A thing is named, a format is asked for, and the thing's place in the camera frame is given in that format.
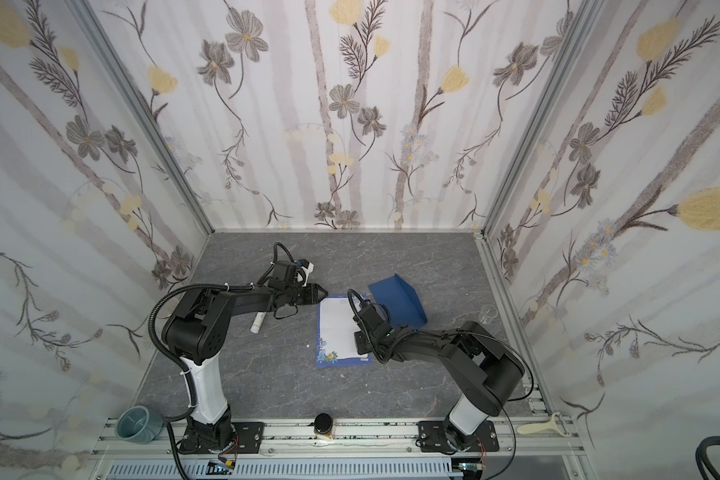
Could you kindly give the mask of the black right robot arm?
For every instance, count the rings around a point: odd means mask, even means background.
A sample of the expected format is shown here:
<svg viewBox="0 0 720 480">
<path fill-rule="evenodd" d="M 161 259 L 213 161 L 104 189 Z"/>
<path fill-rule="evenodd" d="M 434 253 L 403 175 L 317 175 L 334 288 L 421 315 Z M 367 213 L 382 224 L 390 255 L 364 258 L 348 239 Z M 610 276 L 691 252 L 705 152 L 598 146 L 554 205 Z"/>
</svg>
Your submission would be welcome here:
<svg viewBox="0 0 720 480">
<path fill-rule="evenodd" d="M 423 451 L 455 454 L 469 450 L 477 441 L 478 429 L 503 412 L 525 376 L 521 358 L 474 321 L 450 330 L 420 330 L 392 326 L 369 300 L 350 308 L 359 327 L 354 334 L 359 354 L 371 354 L 382 364 L 439 363 L 459 388 L 458 401 L 435 432 L 419 434 Z"/>
</svg>

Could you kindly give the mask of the white letter with blue border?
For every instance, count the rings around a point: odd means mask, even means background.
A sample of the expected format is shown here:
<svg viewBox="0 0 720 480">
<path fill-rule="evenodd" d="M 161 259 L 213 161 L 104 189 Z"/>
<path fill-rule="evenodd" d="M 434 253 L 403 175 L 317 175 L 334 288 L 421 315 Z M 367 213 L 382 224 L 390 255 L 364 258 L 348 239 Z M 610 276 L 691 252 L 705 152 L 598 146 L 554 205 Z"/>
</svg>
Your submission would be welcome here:
<svg viewBox="0 0 720 480">
<path fill-rule="evenodd" d="M 371 357 L 357 352 L 354 334 L 359 332 L 346 296 L 323 299 L 318 309 L 316 366 L 370 365 Z"/>
</svg>

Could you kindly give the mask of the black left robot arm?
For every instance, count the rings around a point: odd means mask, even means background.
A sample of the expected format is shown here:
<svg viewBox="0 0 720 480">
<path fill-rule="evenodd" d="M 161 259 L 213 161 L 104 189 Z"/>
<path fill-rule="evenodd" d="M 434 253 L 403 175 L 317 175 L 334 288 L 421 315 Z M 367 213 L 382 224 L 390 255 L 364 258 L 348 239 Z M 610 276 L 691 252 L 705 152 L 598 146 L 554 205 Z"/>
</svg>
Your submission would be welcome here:
<svg viewBox="0 0 720 480">
<path fill-rule="evenodd" d="M 187 410 L 166 420 L 187 426 L 174 449 L 182 454 L 221 453 L 237 439 L 221 384 L 219 355 L 233 317 L 275 313 L 288 306 L 315 305 L 327 290 L 309 280 L 306 259 L 275 261 L 263 278 L 242 286 L 197 283 L 166 294 L 147 318 L 157 350 L 181 369 L 189 396 Z"/>
</svg>

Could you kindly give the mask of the dark blue envelope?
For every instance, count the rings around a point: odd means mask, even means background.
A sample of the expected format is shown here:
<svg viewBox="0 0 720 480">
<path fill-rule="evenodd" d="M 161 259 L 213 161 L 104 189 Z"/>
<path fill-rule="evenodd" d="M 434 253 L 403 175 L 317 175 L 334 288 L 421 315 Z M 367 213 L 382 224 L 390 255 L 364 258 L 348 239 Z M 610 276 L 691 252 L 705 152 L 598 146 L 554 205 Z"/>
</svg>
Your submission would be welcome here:
<svg viewBox="0 0 720 480">
<path fill-rule="evenodd" d="M 369 285 L 375 301 L 388 311 L 392 327 L 421 329 L 428 319 L 416 290 L 398 274 Z"/>
</svg>

